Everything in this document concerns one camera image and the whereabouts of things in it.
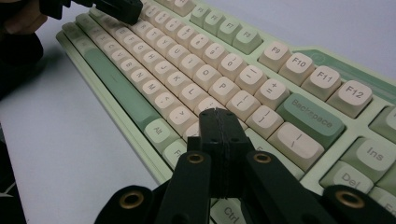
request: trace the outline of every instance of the black object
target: black object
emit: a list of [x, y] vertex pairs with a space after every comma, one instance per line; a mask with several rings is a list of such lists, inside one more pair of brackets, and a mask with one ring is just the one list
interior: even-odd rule
[[168, 182], [154, 191], [119, 190], [96, 223], [209, 223], [212, 197], [241, 199], [248, 224], [396, 223], [356, 189], [332, 186], [322, 197], [308, 191], [277, 157], [255, 151], [236, 116], [223, 109], [200, 114], [200, 137], [189, 137]]
[[[0, 26], [19, 12], [26, 0], [0, 3]], [[43, 47], [36, 34], [0, 34], [0, 99], [31, 75], [35, 64], [43, 57]]]
[[[73, 2], [96, 8], [106, 14], [128, 24], [135, 24], [139, 18], [143, 4], [140, 0], [73, 0]], [[40, 11], [52, 18], [60, 20], [62, 18], [63, 6], [70, 7], [71, 0], [40, 0]]]

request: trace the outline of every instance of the cream keycap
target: cream keycap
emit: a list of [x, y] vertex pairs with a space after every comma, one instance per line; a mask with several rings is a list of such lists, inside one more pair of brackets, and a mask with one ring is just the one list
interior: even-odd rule
[[264, 64], [277, 73], [289, 57], [291, 57], [289, 47], [274, 41], [264, 50], [259, 58], [259, 63]]
[[326, 101], [341, 85], [340, 74], [328, 66], [319, 66], [301, 86], [322, 101]]
[[294, 84], [301, 86], [315, 70], [314, 62], [302, 53], [294, 53], [280, 68], [279, 74]]
[[351, 118], [356, 118], [373, 98], [373, 91], [355, 80], [349, 80], [333, 94], [327, 103]]
[[268, 142], [305, 172], [324, 152], [323, 146], [288, 122], [284, 122]]

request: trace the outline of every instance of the keyboard frame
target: keyboard frame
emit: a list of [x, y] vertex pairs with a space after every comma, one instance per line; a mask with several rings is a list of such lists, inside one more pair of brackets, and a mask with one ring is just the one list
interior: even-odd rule
[[[196, 4], [202, 4], [211, 7], [212, 9], [216, 9], [215, 7], [206, 4], [203, 1], [194, 1]], [[314, 191], [317, 194], [321, 194], [323, 191], [323, 187], [319, 184], [319, 180], [328, 172], [328, 170], [334, 165], [336, 161], [344, 154], [347, 148], [353, 144], [353, 142], [359, 137], [368, 137], [374, 139], [375, 141], [381, 142], [385, 147], [393, 148], [394, 144], [384, 137], [380, 136], [377, 133], [374, 133], [369, 129], [368, 125], [372, 122], [372, 120], [377, 116], [377, 114], [385, 107], [391, 106], [395, 104], [395, 102], [388, 102], [378, 96], [373, 96], [373, 100], [366, 106], [366, 108], [361, 112], [356, 119], [352, 119], [337, 109], [333, 108], [330, 105], [327, 105], [325, 102], [320, 101], [314, 95], [308, 93], [302, 89], [301, 87], [296, 86], [292, 82], [288, 81], [284, 77], [278, 75], [273, 72], [269, 68], [257, 62], [258, 58], [262, 54], [262, 52], [272, 43], [272, 41], [280, 41], [281, 40], [261, 31], [260, 29], [256, 30], [261, 35], [262, 39], [264, 39], [263, 43], [256, 48], [249, 55], [245, 55], [237, 49], [234, 49], [232, 46], [222, 42], [220, 39], [215, 38], [209, 32], [203, 30], [202, 28], [196, 26], [195, 24], [190, 22], [190, 13], [186, 17], [180, 17], [176, 13], [167, 9], [166, 7], [156, 3], [150, 2], [151, 4], [156, 4], [159, 7], [166, 9], [172, 16], [179, 18], [181, 21], [193, 27], [198, 33], [207, 35], [212, 41], [218, 42], [222, 44], [229, 52], [242, 54], [243, 59], [248, 64], [254, 64], [258, 68], [260, 68], [265, 75], [268, 77], [274, 77], [280, 82], [284, 83], [287, 88], [291, 92], [301, 93], [308, 100], [311, 100], [318, 106], [325, 108], [334, 114], [337, 118], [341, 119], [346, 128], [344, 129], [340, 138], [338, 138], [332, 146], [326, 150], [323, 156], [310, 168], [310, 170], [305, 173], [304, 177], [300, 180], [301, 183], [308, 189]], [[227, 18], [235, 18], [233, 15], [227, 14], [223, 12], [224, 16]], [[242, 20], [240, 20], [243, 26], [250, 26]], [[122, 107], [118, 104], [117, 100], [112, 96], [112, 94], [107, 90], [106, 86], [102, 83], [100, 78], [92, 71], [92, 69], [85, 63], [83, 57], [78, 53], [73, 44], [67, 39], [67, 37], [61, 31], [57, 34], [57, 39], [64, 47], [67, 55], [72, 60], [73, 64], [77, 67], [78, 71], [82, 74], [85, 81], [95, 93], [98, 100], [101, 102], [103, 107], [106, 109], [109, 116], [114, 120], [117, 124], [121, 132], [124, 134], [126, 140], [130, 143], [131, 147], [135, 150], [135, 152], [139, 155], [140, 159], [145, 163], [148, 169], [151, 171], [153, 177], [161, 184], [167, 179], [169, 179], [172, 175], [172, 170], [163, 163], [156, 162], [157, 160], [162, 160], [161, 156], [156, 152], [153, 146], [149, 143], [146, 137], [139, 131], [139, 129], [134, 125], [134, 123], [130, 120], [129, 116], [124, 112]], [[342, 58], [338, 55], [334, 55], [326, 49], [318, 48], [318, 47], [293, 47], [290, 46], [290, 50], [292, 52], [301, 51], [301, 50], [319, 50], [322, 53], [329, 55], [345, 64], [348, 64], [352, 67], [358, 68], [362, 72], [371, 75], [372, 77], [377, 78], [379, 81], [384, 83], [388, 83], [389, 85], [396, 87], [396, 81], [390, 78], [382, 77], [379, 74], [376, 74], [361, 65], [350, 62], [349, 60]]]

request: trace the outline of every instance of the white keycap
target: white keycap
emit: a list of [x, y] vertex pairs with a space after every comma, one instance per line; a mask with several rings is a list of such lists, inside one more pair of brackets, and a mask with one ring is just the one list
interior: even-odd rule
[[183, 102], [183, 104], [185, 104], [190, 110], [194, 110], [194, 108], [207, 96], [209, 95], [206, 91], [204, 91], [197, 84], [191, 83], [181, 91], [178, 97], [180, 101]]
[[182, 21], [173, 18], [165, 25], [165, 29], [163, 30], [164, 33], [172, 37], [173, 39], [176, 38], [177, 32], [183, 27], [184, 24]]
[[166, 54], [166, 59], [174, 66], [178, 67], [184, 57], [189, 54], [190, 52], [183, 46], [174, 45], [172, 48], [169, 49], [168, 53]]
[[205, 91], [209, 91], [213, 83], [215, 83], [215, 81], [219, 78], [221, 78], [219, 71], [209, 64], [205, 64], [200, 69], [198, 69], [198, 71], [195, 73], [195, 76], [192, 77], [192, 80]]
[[155, 27], [160, 28], [162, 31], [165, 28], [165, 24], [172, 19], [171, 15], [165, 11], [160, 11], [153, 21]]
[[225, 109], [224, 105], [222, 105], [219, 101], [215, 100], [211, 96], [208, 96], [203, 101], [201, 101], [198, 106], [195, 107], [194, 113], [198, 116], [199, 114], [201, 114], [201, 112], [209, 108]]
[[145, 54], [152, 50], [153, 49], [148, 44], [142, 41], [134, 45], [130, 52], [139, 62], [142, 62]]
[[176, 0], [173, 7], [174, 12], [184, 17], [189, 14], [195, 8], [195, 4], [192, 0]]
[[142, 68], [142, 65], [135, 58], [129, 58], [120, 64], [120, 70], [126, 77], [140, 68]]
[[165, 86], [159, 82], [157, 79], [150, 80], [146, 82], [142, 87], [142, 93], [150, 101], [154, 102], [155, 98], [161, 93], [166, 92]]
[[195, 122], [192, 124], [186, 132], [183, 133], [183, 139], [184, 141], [188, 141], [189, 137], [194, 137], [194, 136], [199, 136], [199, 122]]
[[319, 66], [301, 86], [320, 100], [326, 101], [341, 85], [340, 74], [328, 66]]
[[166, 79], [174, 74], [177, 69], [168, 61], [161, 61], [155, 65], [152, 75], [154, 75], [161, 83], [165, 83]]
[[196, 35], [196, 31], [189, 25], [186, 25], [177, 32], [176, 42], [183, 45], [187, 49], [190, 45], [190, 42]]
[[148, 21], [138, 21], [135, 25], [130, 26], [130, 29], [140, 38], [144, 38], [146, 33], [154, 28]]
[[163, 159], [166, 160], [172, 169], [175, 169], [178, 158], [186, 151], [187, 144], [183, 140], [177, 139], [163, 150]]
[[204, 52], [203, 60], [214, 68], [218, 68], [221, 61], [228, 55], [228, 51], [220, 44], [213, 43]]
[[247, 119], [247, 125], [263, 138], [267, 139], [283, 123], [283, 121], [282, 117], [280, 117], [270, 107], [261, 105]]
[[169, 89], [176, 97], [178, 97], [181, 91], [188, 85], [192, 83], [186, 75], [181, 72], [175, 72], [170, 75], [166, 81], [165, 86]]
[[181, 105], [170, 113], [167, 121], [179, 135], [183, 135], [198, 118], [186, 106]]
[[146, 68], [140, 68], [132, 72], [128, 78], [132, 84], [140, 91], [143, 91], [143, 85], [150, 80], [154, 80], [155, 77]]
[[184, 57], [178, 68], [182, 73], [186, 74], [186, 76], [192, 78], [198, 71], [198, 69], [201, 68], [204, 64], [204, 61], [198, 58], [198, 56], [196, 56], [195, 54], [189, 54]]
[[160, 112], [163, 118], [168, 118], [169, 114], [182, 103], [175, 97], [174, 94], [165, 91], [158, 95], [154, 100], [154, 107]]
[[226, 105], [242, 121], [247, 118], [260, 106], [260, 102], [247, 91], [239, 91]]
[[248, 65], [236, 78], [235, 83], [242, 90], [254, 95], [266, 80], [267, 76], [260, 68]]
[[164, 35], [157, 41], [155, 49], [161, 53], [163, 57], [166, 57], [169, 49], [171, 49], [176, 44], [176, 41], [169, 35]]
[[234, 53], [228, 54], [219, 65], [219, 72], [222, 75], [229, 78], [231, 81], [235, 81], [236, 77], [248, 66], [248, 64], [241, 58], [241, 56]]
[[373, 98], [372, 90], [355, 80], [349, 80], [333, 94], [327, 103], [351, 118], [356, 118]]
[[158, 28], [152, 28], [146, 33], [146, 38], [145, 41], [148, 43], [150, 46], [155, 48], [155, 45], [157, 44], [157, 41], [163, 37], [165, 34]]
[[288, 122], [284, 122], [268, 142], [303, 171], [307, 171], [324, 152], [323, 146]]
[[294, 84], [301, 86], [315, 70], [314, 62], [302, 53], [294, 53], [280, 68], [279, 74]]
[[276, 79], [270, 78], [262, 84], [254, 96], [263, 104], [275, 110], [288, 96], [289, 90]]
[[274, 41], [264, 50], [259, 58], [259, 63], [264, 64], [277, 73], [289, 57], [291, 57], [289, 47]]
[[216, 98], [222, 105], [227, 103], [241, 89], [227, 77], [219, 78], [209, 89], [209, 94]]
[[191, 53], [196, 54], [198, 57], [202, 58], [204, 51], [207, 49], [209, 45], [212, 44], [212, 41], [203, 34], [196, 35], [189, 44], [189, 51]]
[[155, 66], [159, 62], [165, 61], [165, 58], [155, 50], [149, 51], [143, 56], [143, 60], [140, 62], [151, 72], [154, 72]]

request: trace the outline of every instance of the black mount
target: black mount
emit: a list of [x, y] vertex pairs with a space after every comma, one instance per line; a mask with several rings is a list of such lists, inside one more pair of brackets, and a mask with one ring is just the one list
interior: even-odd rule
[[248, 224], [396, 223], [356, 189], [332, 186], [321, 197], [305, 189], [277, 157], [254, 150], [230, 111], [208, 109], [199, 122], [169, 181], [119, 190], [96, 223], [209, 223], [211, 198], [239, 198]]

